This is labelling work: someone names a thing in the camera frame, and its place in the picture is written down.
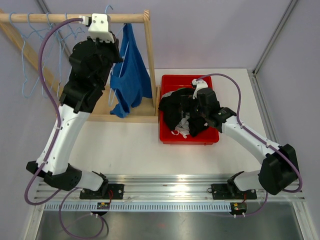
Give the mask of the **grey tank top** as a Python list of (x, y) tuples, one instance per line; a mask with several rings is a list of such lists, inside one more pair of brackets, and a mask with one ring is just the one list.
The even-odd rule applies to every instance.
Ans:
[(163, 114), (163, 121), (173, 131), (176, 127), (185, 125), (186, 113), (182, 109), (182, 99), (193, 94), (192, 89), (181, 88), (176, 91), (169, 91), (162, 95), (158, 109)]

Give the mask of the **white camisole tank top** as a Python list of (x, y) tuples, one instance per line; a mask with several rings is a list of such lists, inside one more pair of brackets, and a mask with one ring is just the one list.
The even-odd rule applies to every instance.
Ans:
[(178, 127), (176, 126), (174, 130), (171, 131), (171, 134), (174, 136), (181, 135), (184, 139), (190, 135), (190, 128), (187, 127)]

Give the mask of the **blue tank top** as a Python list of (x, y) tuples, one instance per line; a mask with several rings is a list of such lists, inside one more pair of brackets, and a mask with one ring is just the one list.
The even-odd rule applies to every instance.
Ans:
[[(111, 115), (125, 118), (132, 108), (138, 107), (143, 98), (152, 98), (151, 78), (147, 72), (143, 58), (138, 49), (133, 27), (130, 23), (123, 28), (120, 56), (128, 43), (127, 54), (123, 64), (121, 77), (110, 77), (110, 87), (116, 89), (118, 103), (110, 111)], [(114, 73), (119, 73), (120, 66), (114, 67)]]

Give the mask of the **light blue hanger of grey top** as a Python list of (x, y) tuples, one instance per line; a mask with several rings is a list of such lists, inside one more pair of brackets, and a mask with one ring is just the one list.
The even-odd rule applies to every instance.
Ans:
[(64, 85), (69, 80), (71, 65), (69, 57), (72, 48), (85, 36), (87, 30), (82, 24), (69, 23), (57, 30), (47, 42), (44, 52), (44, 66), (53, 74), (53, 79), (47, 82), (48, 88), (58, 99)]

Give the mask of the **light blue hanger of green top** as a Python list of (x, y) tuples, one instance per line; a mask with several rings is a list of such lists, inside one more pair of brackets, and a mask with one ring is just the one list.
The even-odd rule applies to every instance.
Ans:
[[(27, 21), (29, 20), (31, 25), (33, 26), (34, 22), (30, 19), (31, 14), (31, 12), (27, 14)], [(55, 23), (51, 23), (47, 19), (46, 25), (43, 25), (42, 28), (50, 27), (50, 30), (52, 30), (55, 26)], [(42, 32), (42, 34), (44, 34), (44, 38), (50, 30)], [(64, 50), (65, 44), (63, 43), (60, 32), (56, 31), (47, 41), (42, 53), (41, 66), (43, 78), (47, 84), (47, 88), (51, 91), (51, 94), (54, 95), (56, 99), (59, 98), (61, 87), (63, 86), (63, 71), (61, 63), (63, 59)]]

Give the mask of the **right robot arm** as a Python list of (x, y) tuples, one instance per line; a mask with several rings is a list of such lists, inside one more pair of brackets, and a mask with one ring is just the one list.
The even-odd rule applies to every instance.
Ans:
[(248, 190), (265, 190), (271, 195), (288, 192), (287, 187), (301, 180), (295, 149), (268, 140), (241, 122), (239, 115), (228, 107), (221, 107), (213, 89), (195, 90), (183, 95), (181, 110), (203, 118), (208, 126), (235, 140), (261, 164), (258, 171), (240, 171), (227, 180), (227, 193), (239, 198)]

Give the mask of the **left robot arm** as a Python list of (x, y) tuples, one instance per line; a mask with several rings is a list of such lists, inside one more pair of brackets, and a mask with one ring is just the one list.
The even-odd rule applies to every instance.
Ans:
[(59, 98), (54, 128), (39, 158), (27, 163), (27, 171), (58, 190), (82, 188), (87, 199), (108, 195), (105, 175), (73, 167), (69, 158), (80, 130), (103, 95), (112, 66), (122, 60), (117, 38), (87, 37), (73, 47), (71, 72)]

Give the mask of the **black tank top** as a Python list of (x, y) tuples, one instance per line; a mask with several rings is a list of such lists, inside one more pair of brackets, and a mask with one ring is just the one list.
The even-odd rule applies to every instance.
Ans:
[(176, 131), (184, 138), (188, 135), (196, 137), (209, 128), (206, 120), (196, 111), (198, 104), (193, 99), (194, 91), (193, 88), (180, 88), (167, 92), (158, 106), (170, 131)]

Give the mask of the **light blue hanger of white top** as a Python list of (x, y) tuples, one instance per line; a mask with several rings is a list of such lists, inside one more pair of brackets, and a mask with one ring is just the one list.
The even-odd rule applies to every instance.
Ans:
[(38, 82), (40, 81), (40, 78), (38, 77), (35, 81), (35, 83), (33, 84), (33, 86), (31, 87), (30, 92), (26, 92), (26, 87), (27, 84), (29, 83), (29, 78), (26, 72), (26, 64), (25, 64), (25, 60), (27, 60), (27, 62), (34, 67), (34, 69), (36, 71), (38, 71), (38, 54), (36, 53), (36, 51), (31, 47), (31, 45), (28, 43), (28, 39), (32, 36), (32, 35), (37, 35), (38, 38), (40, 40), (44, 39), (44, 34), (42, 32), (44, 31), (48, 31), (51, 28), (50, 27), (45, 27), (42, 29), (36, 29), (32, 26), (30, 20), (27, 20), (27, 23), (29, 25), (29, 27), (32, 29), (32, 31), (28, 34), (25, 35), (13, 22), (12, 20), (12, 16), (16, 14), (16, 12), (11, 12), (9, 14), (9, 26), (11, 27), (10, 29), (10, 34), (11, 37), (13, 39), (13, 44), (20, 50), (20, 55), (21, 55), (21, 63), (22, 63), (22, 73), (23, 73), (23, 77), (24, 77), (24, 82), (22, 83), (22, 96), (25, 99), (29, 99), (35, 89), (36, 86), (38, 85)]

